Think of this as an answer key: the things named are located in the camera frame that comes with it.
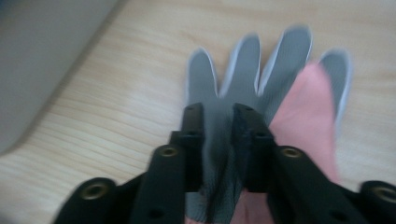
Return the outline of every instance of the tabletop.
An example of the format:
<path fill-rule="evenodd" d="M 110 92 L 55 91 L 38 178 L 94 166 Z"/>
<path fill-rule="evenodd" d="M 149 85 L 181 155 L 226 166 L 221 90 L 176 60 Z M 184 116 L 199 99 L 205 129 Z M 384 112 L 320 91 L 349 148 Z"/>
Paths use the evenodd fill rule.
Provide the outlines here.
<path fill-rule="evenodd" d="M 221 75 L 240 37 L 259 35 L 264 63 L 296 23 L 312 30 L 313 60 L 333 47 L 352 56 L 336 144 L 341 185 L 396 184 L 395 9 L 389 0 L 121 1 L 27 136 L 0 157 L 0 222 L 51 223 L 81 182 L 144 172 L 179 128 L 195 49 L 210 51 Z"/>

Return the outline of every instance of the wood grain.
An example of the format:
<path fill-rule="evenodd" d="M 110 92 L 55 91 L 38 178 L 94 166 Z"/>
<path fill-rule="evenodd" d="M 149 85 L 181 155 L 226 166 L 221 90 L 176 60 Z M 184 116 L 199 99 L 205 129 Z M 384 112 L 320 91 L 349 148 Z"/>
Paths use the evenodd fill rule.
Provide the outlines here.
<path fill-rule="evenodd" d="M 258 33 L 265 62 L 294 23 L 311 27 L 313 59 L 332 47 L 353 57 L 337 141 L 342 184 L 396 184 L 395 8 L 388 0 L 126 1 L 28 136 L 0 157 L 0 222 L 50 223 L 82 181 L 142 173 L 178 129 L 191 52 L 207 48 L 221 75 L 238 38 Z"/>

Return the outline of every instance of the glove finger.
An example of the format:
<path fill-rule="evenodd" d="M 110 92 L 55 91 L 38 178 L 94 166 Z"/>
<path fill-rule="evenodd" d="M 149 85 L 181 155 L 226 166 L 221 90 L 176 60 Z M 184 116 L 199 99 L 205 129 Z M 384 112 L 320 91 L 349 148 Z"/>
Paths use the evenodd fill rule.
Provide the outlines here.
<path fill-rule="evenodd" d="M 191 55 L 187 71 L 187 105 L 217 98 L 216 71 L 205 49 Z"/>
<path fill-rule="evenodd" d="M 246 35 L 233 49 L 219 97 L 247 104 L 256 95 L 261 48 L 257 35 Z"/>
<path fill-rule="evenodd" d="M 306 26 L 292 26 L 281 36 L 262 71 L 258 109 L 267 124 L 273 119 L 311 50 L 311 33 Z"/>
<path fill-rule="evenodd" d="M 322 55 L 320 63 L 332 83 L 335 129 L 338 132 L 352 81 L 351 61 L 344 49 L 331 49 Z"/>

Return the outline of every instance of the glove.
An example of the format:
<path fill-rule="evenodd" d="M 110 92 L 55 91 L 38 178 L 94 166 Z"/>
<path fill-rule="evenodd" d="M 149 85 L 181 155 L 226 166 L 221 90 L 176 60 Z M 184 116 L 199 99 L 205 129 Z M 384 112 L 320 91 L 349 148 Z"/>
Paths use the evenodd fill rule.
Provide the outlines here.
<path fill-rule="evenodd" d="M 217 94 L 214 66 L 206 51 L 199 49 L 191 56 L 188 104 L 198 102 L 204 104 L 207 138 L 203 148 L 204 186 L 202 192 L 187 195 L 188 217 L 206 222 L 230 222 L 235 201 L 242 189 L 237 176 L 235 176 L 234 154 L 229 144 L 234 103 L 249 105 L 261 112 L 264 121 L 271 124 L 270 129 L 273 131 L 277 143 L 293 146 L 293 144 L 284 144 L 288 141 L 292 142 L 292 139 L 300 139 L 293 138 L 294 133 L 291 130 L 304 131 L 309 123 L 313 123 L 308 121 L 308 125 L 300 126 L 301 122 L 298 121 L 302 115 L 306 114 L 306 111 L 313 111 L 313 106 L 310 106 L 312 99 L 306 98 L 306 96 L 314 96 L 315 100 L 324 100 L 324 103 L 323 101 L 317 102 L 322 102 L 327 106 L 319 106 L 320 111 L 326 112 L 323 116 L 318 116 L 318 113 L 314 111 L 310 113 L 313 114 L 311 118 L 323 117 L 330 120 L 330 126 L 317 125 L 317 123 L 315 125 L 325 127 L 323 130 L 327 130 L 327 132 L 324 132 L 323 136 L 332 139 L 332 135 L 329 133 L 332 133 L 334 109 L 338 112 L 338 119 L 339 112 L 344 108 L 341 103 L 347 96 L 345 87 L 348 86 L 348 79 L 343 79 L 346 77 L 345 73 L 333 76 L 333 74 L 339 74 L 340 67 L 342 67 L 334 66 L 340 64 L 340 60 L 338 60 L 340 57 L 337 55 L 343 54 L 331 52 L 325 55 L 323 63 L 309 64 L 296 79 L 299 70 L 304 68 L 310 48 L 309 31 L 305 27 L 290 28 L 283 34 L 269 63 L 263 70 L 259 82 L 261 57 L 259 38 L 256 35 L 246 36 L 237 44 L 231 54 L 224 84 L 219 94 Z M 320 70 L 320 64 L 323 64 L 325 68 Z M 329 74 L 324 71 L 326 68 L 330 71 Z M 299 126 L 290 129 L 288 128 L 290 124 Z M 309 143 L 309 141 L 303 141 L 303 146 L 297 147 L 304 149 L 305 143 Z M 333 139 L 329 143 L 329 148 L 333 148 L 332 143 Z M 333 155 L 326 160 L 334 161 Z M 270 216 L 261 215 L 265 214 L 263 210 L 266 211 L 264 199 L 265 194 L 252 194 L 244 191 L 236 207 L 233 223 L 259 223 L 271 220 Z"/>

